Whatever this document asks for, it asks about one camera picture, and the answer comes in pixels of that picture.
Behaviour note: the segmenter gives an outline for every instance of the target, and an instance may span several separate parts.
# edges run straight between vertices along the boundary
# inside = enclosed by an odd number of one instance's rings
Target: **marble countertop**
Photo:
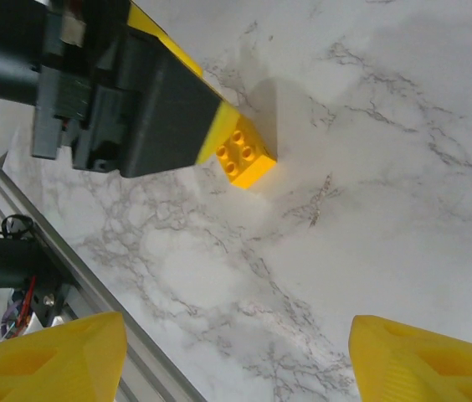
[[[279,164],[5,170],[208,400],[358,400],[352,318],[472,342],[472,2],[144,0]]]

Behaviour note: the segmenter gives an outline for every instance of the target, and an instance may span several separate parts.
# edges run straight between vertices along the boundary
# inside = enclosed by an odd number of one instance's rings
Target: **black plastic part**
[[[61,73],[58,96],[55,100],[55,114],[61,119],[83,121],[87,115],[91,95],[89,80],[84,77]]]
[[[145,89],[123,143],[121,175],[135,178],[195,164],[221,97],[156,37],[134,29],[127,43],[118,85]],[[137,66],[146,69],[141,73]]]
[[[130,13],[130,0],[83,0],[82,16],[86,24],[85,59],[95,66],[121,35]]]
[[[66,283],[56,265],[50,263],[48,256],[45,258],[49,264],[38,271],[30,306],[43,327],[49,327],[61,313],[70,285]],[[45,297],[52,299],[53,303],[44,304]]]
[[[43,53],[40,56],[44,58],[49,54],[63,56],[64,42],[61,41],[61,25],[63,22],[63,9],[55,1],[51,2],[52,7],[46,15],[46,26],[44,27]]]
[[[34,105],[46,7],[0,0],[0,98]]]
[[[90,115],[91,123],[82,128],[71,121],[67,131],[72,141],[73,167],[95,172],[110,172],[117,168],[123,136],[135,110],[135,96],[122,90],[99,85]]]
[[[63,122],[55,117],[58,98],[59,71],[42,66],[35,115],[33,117],[32,155],[55,159],[61,145]]]
[[[0,239],[0,288],[23,288],[36,269],[38,246],[29,240]]]

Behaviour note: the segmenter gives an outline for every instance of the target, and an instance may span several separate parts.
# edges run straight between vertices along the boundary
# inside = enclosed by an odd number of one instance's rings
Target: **yellow lego brick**
[[[472,402],[472,343],[358,316],[349,349],[363,402]]]
[[[216,156],[230,183],[240,188],[251,187],[276,164],[253,123],[242,115]]]
[[[204,163],[213,155],[216,149],[236,130],[241,116],[238,109],[226,100],[221,101],[198,154],[197,163]]]
[[[111,402],[126,357],[122,315],[107,312],[0,343],[0,401]]]

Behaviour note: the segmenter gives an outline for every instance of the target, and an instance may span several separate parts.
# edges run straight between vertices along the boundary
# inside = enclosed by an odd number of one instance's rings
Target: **metal frame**
[[[36,235],[72,274],[71,288],[62,314],[64,321],[97,312],[121,312],[126,325],[128,350],[118,401],[204,401],[182,372],[143,331],[89,267],[76,255],[48,220],[0,169],[0,219],[10,214],[33,218]]]

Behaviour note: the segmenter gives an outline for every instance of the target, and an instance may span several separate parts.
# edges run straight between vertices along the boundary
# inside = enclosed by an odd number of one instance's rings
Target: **screw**
[[[53,307],[55,304],[54,295],[50,293],[49,295],[43,297],[43,304],[47,307]]]

